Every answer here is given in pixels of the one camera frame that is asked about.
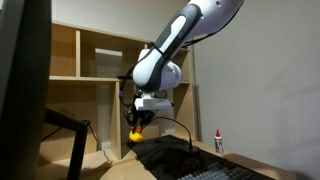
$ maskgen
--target red cap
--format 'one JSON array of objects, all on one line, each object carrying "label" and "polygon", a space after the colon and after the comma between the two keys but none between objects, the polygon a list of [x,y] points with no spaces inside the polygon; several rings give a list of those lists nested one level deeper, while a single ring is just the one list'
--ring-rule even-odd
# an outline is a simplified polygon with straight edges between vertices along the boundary
[{"label": "red cap", "polygon": [[217,132],[216,132],[216,136],[217,136],[217,137],[220,137],[220,132],[219,132],[218,129],[217,129]]}]

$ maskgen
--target white robotic arm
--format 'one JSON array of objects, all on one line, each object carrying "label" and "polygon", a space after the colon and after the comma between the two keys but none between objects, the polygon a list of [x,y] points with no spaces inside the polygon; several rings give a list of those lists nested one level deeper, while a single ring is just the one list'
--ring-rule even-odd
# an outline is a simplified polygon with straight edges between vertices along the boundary
[{"label": "white robotic arm", "polygon": [[[244,0],[191,0],[172,18],[151,48],[141,51],[133,70],[136,87],[143,94],[148,94],[178,86],[181,82],[181,70],[171,59],[182,46],[192,44],[190,39],[219,32],[232,20],[243,2]],[[154,106],[150,105],[153,103],[152,97],[145,96],[147,101],[143,97],[137,99],[137,110],[153,109]],[[154,102],[165,103],[163,106],[170,104],[159,100]]]}]

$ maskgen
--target wooden cabinet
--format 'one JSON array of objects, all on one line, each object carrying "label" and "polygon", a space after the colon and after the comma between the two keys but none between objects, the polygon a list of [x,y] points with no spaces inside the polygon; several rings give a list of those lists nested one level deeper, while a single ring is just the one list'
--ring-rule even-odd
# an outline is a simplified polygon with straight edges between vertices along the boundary
[{"label": "wooden cabinet", "polygon": [[[91,121],[93,133],[101,143],[98,149],[103,149],[113,163],[123,160],[127,155],[123,153],[122,145],[128,134],[123,132],[130,130],[122,115],[124,109],[118,97],[120,81],[117,76],[125,75],[136,64],[140,51],[149,45],[150,41],[112,33],[59,23],[52,25],[47,107],[74,119]],[[189,61],[188,50],[180,50],[173,60],[182,68],[183,81],[168,92],[175,104],[170,118],[186,125],[193,139],[197,139]],[[129,83],[126,90],[126,100],[130,101],[133,97],[133,84]],[[161,127],[161,123],[162,120],[158,120],[150,126],[149,131],[149,127],[144,131],[152,132],[151,137],[164,134],[166,131],[163,128],[168,127]],[[43,136],[56,128],[58,127],[45,124]],[[171,124],[169,128],[172,130],[168,132],[187,137],[186,130],[178,124]],[[86,157],[101,153],[97,151],[98,144],[92,132],[88,132]],[[62,129],[43,141],[39,171],[44,173],[46,169],[41,167],[67,162],[71,156],[73,140],[74,132]]]}]

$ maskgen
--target glue bottle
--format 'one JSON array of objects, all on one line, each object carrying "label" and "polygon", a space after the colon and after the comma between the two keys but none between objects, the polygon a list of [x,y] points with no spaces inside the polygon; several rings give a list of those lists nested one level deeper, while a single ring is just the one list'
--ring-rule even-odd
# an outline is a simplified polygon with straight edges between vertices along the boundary
[{"label": "glue bottle", "polygon": [[214,142],[215,142],[214,144],[216,147],[216,153],[222,155],[224,150],[223,150],[223,144],[222,144],[222,137],[221,137],[218,129],[217,129],[216,135],[214,137]]}]

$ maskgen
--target black mat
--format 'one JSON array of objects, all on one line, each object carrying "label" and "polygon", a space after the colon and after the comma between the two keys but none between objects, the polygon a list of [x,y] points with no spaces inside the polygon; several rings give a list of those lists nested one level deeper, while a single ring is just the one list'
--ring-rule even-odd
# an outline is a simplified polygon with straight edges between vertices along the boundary
[{"label": "black mat", "polygon": [[[185,167],[187,161],[196,162],[192,169],[205,167],[219,161],[221,157],[201,150],[198,154],[189,154],[183,151],[188,142],[174,136],[162,136],[143,141],[132,147],[138,159],[159,180],[173,180],[187,174]],[[252,180],[271,179],[262,174],[252,172]]]}]

